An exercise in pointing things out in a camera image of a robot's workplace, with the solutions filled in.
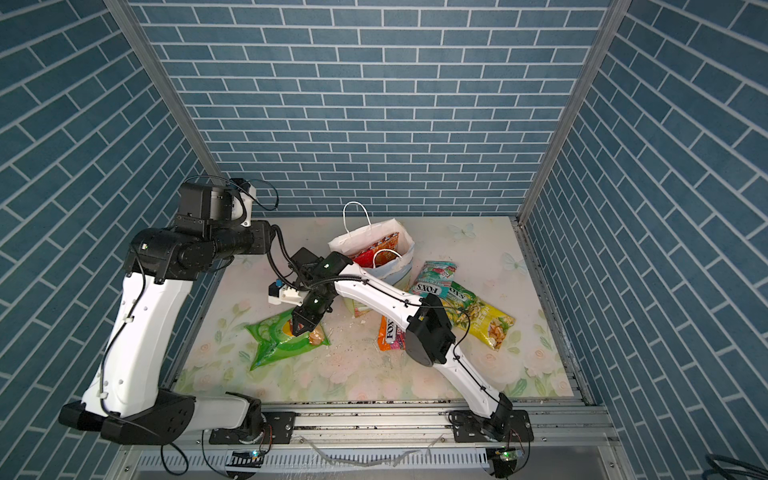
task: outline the paper bag handle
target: paper bag handle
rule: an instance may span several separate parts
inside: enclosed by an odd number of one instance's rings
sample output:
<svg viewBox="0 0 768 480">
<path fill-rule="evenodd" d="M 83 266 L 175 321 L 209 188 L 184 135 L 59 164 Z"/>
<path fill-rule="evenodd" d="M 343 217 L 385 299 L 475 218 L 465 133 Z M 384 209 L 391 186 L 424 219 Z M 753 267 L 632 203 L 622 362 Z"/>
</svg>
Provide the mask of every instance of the paper bag handle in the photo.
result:
<svg viewBox="0 0 768 480">
<path fill-rule="evenodd" d="M 366 212 L 366 218 L 368 219 L 368 225 L 370 226 L 370 224 L 371 224 L 371 217 L 368 216 L 368 210 L 366 210 L 366 206 L 361 204 L 360 202 L 349 202 L 347 205 L 344 205 L 344 210 L 342 210 L 342 212 L 341 212 L 342 217 L 344 219 L 344 230 L 346 230 L 347 233 L 349 233 L 349 228 L 346 227 L 346 208 L 349 205 L 352 205 L 352 204 L 360 205 L 360 208 L 362 208 L 362 211 Z"/>
<path fill-rule="evenodd" d="M 398 257 L 402 258 L 402 255 L 400 255 L 399 253 L 395 252 L 394 250 L 390 250 L 389 248 L 382 248 L 381 250 L 378 250 L 378 251 L 376 251 L 376 253 L 373 254 L 373 268 L 376 268 L 376 255 L 378 255 L 381 252 L 392 252 L 395 255 L 397 255 Z"/>
</svg>

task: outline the white paper bag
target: white paper bag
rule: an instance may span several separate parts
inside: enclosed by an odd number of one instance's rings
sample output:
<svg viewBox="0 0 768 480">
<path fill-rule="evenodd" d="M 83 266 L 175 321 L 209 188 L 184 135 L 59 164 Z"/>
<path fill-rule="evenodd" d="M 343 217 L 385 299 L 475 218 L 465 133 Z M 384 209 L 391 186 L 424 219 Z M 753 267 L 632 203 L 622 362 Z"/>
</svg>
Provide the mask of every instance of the white paper bag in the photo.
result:
<svg viewBox="0 0 768 480">
<path fill-rule="evenodd" d="M 368 225 L 360 227 L 357 230 L 349 231 L 346 226 L 346 208 L 350 204 L 360 205 L 362 211 L 366 212 L 366 218 L 368 219 Z M 405 290 L 410 285 L 410 273 L 413 263 L 413 250 L 415 244 L 413 239 L 409 235 L 406 228 L 399 221 L 394 218 L 378 223 L 371 223 L 371 218 L 368 216 L 368 211 L 360 202 L 349 202 L 344 206 L 344 230 L 346 233 L 339 235 L 330 242 L 328 247 L 333 252 L 343 253 L 348 257 L 354 256 L 364 248 L 369 247 L 373 243 L 381 240 L 382 238 L 397 232 L 397 248 L 396 253 L 398 258 L 391 260 L 385 265 L 377 266 L 376 268 L 365 268 L 364 270 L 375 276 L 376 278 L 387 282 L 389 285 L 396 286 L 401 290 Z M 350 299 L 344 299 L 344 303 L 355 316 L 360 316 L 370 311 L 370 308 L 363 305 L 360 302 L 356 302 Z"/>
</svg>

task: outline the yellow snack bag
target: yellow snack bag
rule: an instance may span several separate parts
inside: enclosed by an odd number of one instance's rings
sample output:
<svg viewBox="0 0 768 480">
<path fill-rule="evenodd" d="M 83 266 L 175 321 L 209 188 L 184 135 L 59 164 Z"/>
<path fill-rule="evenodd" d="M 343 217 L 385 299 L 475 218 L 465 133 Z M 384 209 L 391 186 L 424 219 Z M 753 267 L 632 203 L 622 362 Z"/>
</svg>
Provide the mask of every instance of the yellow snack bag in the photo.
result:
<svg viewBox="0 0 768 480">
<path fill-rule="evenodd" d="M 448 294 L 441 301 L 444 307 L 453 307 L 445 309 L 453 326 L 466 330 L 467 317 L 454 308 L 465 310 L 471 322 L 469 332 L 495 350 L 502 347 L 507 331 L 515 324 L 514 317 L 488 305 L 456 282 L 451 283 Z"/>
</svg>

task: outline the green snack bag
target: green snack bag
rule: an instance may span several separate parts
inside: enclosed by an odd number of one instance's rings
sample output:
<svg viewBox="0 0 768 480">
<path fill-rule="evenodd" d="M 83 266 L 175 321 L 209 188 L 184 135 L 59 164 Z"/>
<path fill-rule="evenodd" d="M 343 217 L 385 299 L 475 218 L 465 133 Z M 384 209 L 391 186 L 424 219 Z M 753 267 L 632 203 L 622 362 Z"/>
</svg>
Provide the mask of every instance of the green snack bag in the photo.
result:
<svg viewBox="0 0 768 480">
<path fill-rule="evenodd" d="M 321 345 L 331 344 L 325 330 L 320 325 L 312 332 L 293 336 L 290 332 L 292 311 L 286 310 L 245 327 L 259 343 L 256 358 L 250 366 L 251 370 L 277 360 L 301 355 Z"/>
</svg>

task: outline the fox's candy bag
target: fox's candy bag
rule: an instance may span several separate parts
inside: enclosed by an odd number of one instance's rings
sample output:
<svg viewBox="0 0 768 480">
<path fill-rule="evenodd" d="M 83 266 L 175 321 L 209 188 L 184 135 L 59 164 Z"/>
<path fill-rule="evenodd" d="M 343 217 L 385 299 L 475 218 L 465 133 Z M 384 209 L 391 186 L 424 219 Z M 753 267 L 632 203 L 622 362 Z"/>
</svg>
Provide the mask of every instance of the fox's candy bag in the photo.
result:
<svg viewBox="0 0 768 480">
<path fill-rule="evenodd" d="M 448 295 L 451 286 L 451 278 L 456 273 L 456 264 L 452 262 L 424 262 L 422 271 L 416 277 L 410 293 L 415 295 L 427 296 L 428 293 L 434 293 L 440 298 Z"/>
<path fill-rule="evenodd" d="M 379 350 L 404 350 L 406 349 L 406 333 L 392 320 L 382 316 L 382 325 L 379 328 Z"/>
</svg>

